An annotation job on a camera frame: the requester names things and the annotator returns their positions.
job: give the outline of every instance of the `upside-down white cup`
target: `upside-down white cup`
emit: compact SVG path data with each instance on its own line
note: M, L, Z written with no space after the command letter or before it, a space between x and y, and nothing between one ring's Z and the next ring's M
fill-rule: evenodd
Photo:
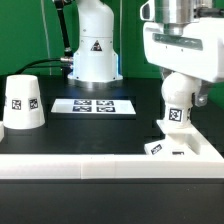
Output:
M3 124L12 129L31 129L45 123L36 76L7 77Z

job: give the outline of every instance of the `green wall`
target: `green wall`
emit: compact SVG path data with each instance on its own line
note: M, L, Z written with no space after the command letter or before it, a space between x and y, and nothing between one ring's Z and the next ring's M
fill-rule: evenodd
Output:
M147 63L143 50L139 9L146 0L123 0L122 40L120 42L120 0L104 0L115 14L114 49L121 56L125 77L160 78L158 68ZM224 7L223 0L216 0ZM52 0L44 0L51 57L63 55L63 44L57 13ZM78 48L78 13L75 2L65 7L72 49ZM25 64L47 58L41 15L41 0L1 1L0 7L0 74L13 73ZM28 70L30 74L49 74L49 70ZM210 98L224 108L224 84L216 84Z

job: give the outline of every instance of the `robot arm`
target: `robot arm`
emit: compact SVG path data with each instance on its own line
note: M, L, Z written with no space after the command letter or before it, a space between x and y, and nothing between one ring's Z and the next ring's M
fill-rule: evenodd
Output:
M56 1L60 3L58 8L71 3L71 0ZM68 83L86 88L116 86L122 76L118 74L118 55L113 50L114 14L100 0L75 2L79 13L79 49L73 55ZM62 60L71 62L71 58Z
M204 147L190 122L192 95L196 96L197 106L204 106L211 85L224 81L224 19L211 17L221 17L223 10L211 6L212 0L149 0L141 7L141 18L146 21L146 58L161 67L165 77L165 116L157 123L166 138L159 143L171 154L175 148L183 149L183 154L198 152L194 147L189 150L189 138L198 141L197 149ZM147 144L146 151L150 152L153 146Z

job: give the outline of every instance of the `black tabletop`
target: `black tabletop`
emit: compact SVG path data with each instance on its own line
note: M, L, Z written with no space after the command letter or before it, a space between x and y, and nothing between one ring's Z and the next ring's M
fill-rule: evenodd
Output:
M144 154L144 144L163 138L156 119L163 118L161 80L125 79L117 88L90 91L68 85L62 77L39 77L46 123L31 130L5 128L0 143L4 154ZM1 113L4 83L1 79ZM56 98L130 100L136 115L55 114ZM222 153L224 152L223 110L212 102L193 108L192 123Z
M1 115L5 78L1 79ZM39 77L46 123L32 130L5 128L1 154L144 154L163 138L161 81L125 79L118 88L87 91L61 77ZM52 114L55 98L128 99L136 116ZM194 108L192 123L224 152L223 110ZM223 180L1 180L0 223L189 223L224 220Z

